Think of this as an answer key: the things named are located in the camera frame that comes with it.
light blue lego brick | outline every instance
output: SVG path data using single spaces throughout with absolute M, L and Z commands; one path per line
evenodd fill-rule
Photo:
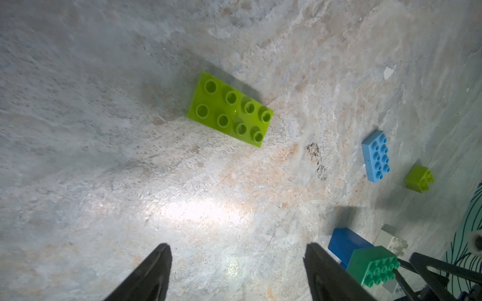
M 387 140 L 383 131 L 374 131 L 361 145 L 366 176 L 373 183 L 383 179 L 384 175 L 390 172 Z

dark blue lego brick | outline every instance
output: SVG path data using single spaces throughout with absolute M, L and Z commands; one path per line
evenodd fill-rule
M 342 266 L 348 266 L 354 250 L 371 247 L 371 243 L 348 228 L 334 229 L 328 245 L 328 249 L 341 260 Z
M 383 179 L 384 175 L 390 172 L 387 140 L 383 131 L 374 131 L 361 145 L 366 176 L 373 183 Z

lego brick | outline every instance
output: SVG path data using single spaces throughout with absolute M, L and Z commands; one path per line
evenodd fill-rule
M 403 250 L 408 248 L 406 240 L 398 238 L 383 229 L 378 233 L 373 245 L 382 246 L 398 257 L 403 256 Z
M 384 282 L 383 287 L 387 291 L 389 291 L 390 294 L 398 294 L 403 291 L 396 280 L 389 280 L 387 282 Z
M 347 265 L 344 262 L 340 262 L 341 267 L 346 271 Z
M 390 172 L 387 141 L 388 138 L 383 131 L 374 131 L 361 145 L 365 158 L 366 175 L 371 182 L 378 182 L 386 173 Z
M 273 110 L 203 72 L 187 116 L 231 137 L 260 147 Z
M 358 283 L 371 288 L 373 285 L 394 280 L 393 269 L 399 267 L 397 256 L 386 248 L 378 246 L 354 250 L 347 272 Z
M 434 180 L 428 167 L 413 165 L 404 181 L 407 188 L 422 193 L 428 190 L 428 184 Z
M 348 266 L 354 250 L 371 248 L 373 245 L 348 228 L 336 228 L 333 230 L 328 249 L 338 257 L 341 262 Z

lime green lego brick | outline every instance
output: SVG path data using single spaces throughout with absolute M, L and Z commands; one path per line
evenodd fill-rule
M 386 248 L 378 246 L 354 250 L 347 272 L 358 283 L 371 288 L 373 285 L 395 279 L 393 269 L 399 267 L 397 256 Z
M 260 147 L 273 110 L 203 72 L 187 116 L 231 137 Z
M 434 180 L 428 167 L 414 165 L 404 181 L 407 188 L 422 193 L 428 190 L 428 184 Z

marble floor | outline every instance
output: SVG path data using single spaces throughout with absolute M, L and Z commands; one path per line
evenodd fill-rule
M 170 301 L 310 300 L 337 226 L 441 258 L 482 179 L 481 47 L 476 0 L 0 1 L 0 300 L 102 300 L 162 242 Z M 186 117 L 203 70 L 274 110 L 261 148 Z

